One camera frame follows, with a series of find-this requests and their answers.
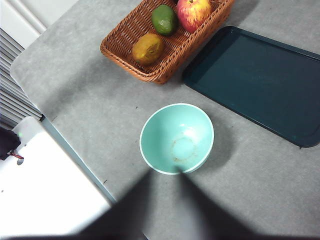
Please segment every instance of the radiator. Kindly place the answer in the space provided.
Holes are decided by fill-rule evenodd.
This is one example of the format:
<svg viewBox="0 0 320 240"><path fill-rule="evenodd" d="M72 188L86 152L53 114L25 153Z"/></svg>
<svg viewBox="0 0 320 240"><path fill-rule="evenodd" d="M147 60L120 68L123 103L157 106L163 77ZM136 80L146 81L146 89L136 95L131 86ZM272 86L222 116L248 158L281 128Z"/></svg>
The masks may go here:
<svg viewBox="0 0 320 240"><path fill-rule="evenodd" d="M25 117L39 120L42 114L10 76L11 64L24 48L4 30L0 33L0 126L12 129Z"/></svg>

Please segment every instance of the woven basket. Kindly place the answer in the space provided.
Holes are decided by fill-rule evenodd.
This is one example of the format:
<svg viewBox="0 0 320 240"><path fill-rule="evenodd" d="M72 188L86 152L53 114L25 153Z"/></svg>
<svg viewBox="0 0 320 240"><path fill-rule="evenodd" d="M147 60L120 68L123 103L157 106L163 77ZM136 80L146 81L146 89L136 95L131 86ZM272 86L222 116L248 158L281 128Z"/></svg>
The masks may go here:
<svg viewBox="0 0 320 240"><path fill-rule="evenodd" d="M132 57L132 47L143 35L157 33L151 22L152 11L162 4L176 9L173 0L143 0L102 40L100 51L141 81L164 84L228 18L234 1L211 0L211 15L192 34L180 25L172 36L160 36L165 44L164 53L154 64L142 66Z"/></svg>

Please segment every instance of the gray tabletop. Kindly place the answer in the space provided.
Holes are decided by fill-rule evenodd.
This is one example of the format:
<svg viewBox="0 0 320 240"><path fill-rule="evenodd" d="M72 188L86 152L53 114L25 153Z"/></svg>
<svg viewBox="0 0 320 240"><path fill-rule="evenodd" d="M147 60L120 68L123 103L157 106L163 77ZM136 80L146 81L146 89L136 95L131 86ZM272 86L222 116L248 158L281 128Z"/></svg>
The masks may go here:
<svg viewBox="0 0 320 240"><path fill-rule="evenodd" d="M11 75L116 199L148 168L139 150L148 117L190 103L215 131L209 159L189 175L195 183L259 233L320 236L320 145L300 149L188 88L187 62L156 85L100 53L101 40L138 3L78 1L14 61ZM238 0L225 26L320 54L319 17L319 0ZM156 174L151 240L182 239L176 181Z"/></svg>

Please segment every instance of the ceramic bowl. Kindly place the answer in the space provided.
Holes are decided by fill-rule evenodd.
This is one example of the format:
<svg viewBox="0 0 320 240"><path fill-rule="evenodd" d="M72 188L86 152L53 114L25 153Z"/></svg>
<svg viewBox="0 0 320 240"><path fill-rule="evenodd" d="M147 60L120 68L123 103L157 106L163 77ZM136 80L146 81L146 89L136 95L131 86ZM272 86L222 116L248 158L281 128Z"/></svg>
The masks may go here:
<svg viewBox="0 0 320 240"><path fill-rule="evenodd" d="M190 173L207 160L214 127L199 107L175 103L157 110L144 124L140 151L145 162L162 174Z"/></svg>

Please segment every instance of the red apple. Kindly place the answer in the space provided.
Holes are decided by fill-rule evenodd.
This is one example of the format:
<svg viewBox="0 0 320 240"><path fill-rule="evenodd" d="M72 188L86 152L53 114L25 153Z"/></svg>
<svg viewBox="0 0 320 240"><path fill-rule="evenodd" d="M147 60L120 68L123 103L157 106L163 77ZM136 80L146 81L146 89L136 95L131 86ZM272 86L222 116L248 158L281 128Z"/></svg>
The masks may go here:
<svg viewBox="0 0 320 240"><path fill-rule="evenodd" d="M210 16L211 5L209 0L179 0L176 10L183 28L194 33Z"/></svg>

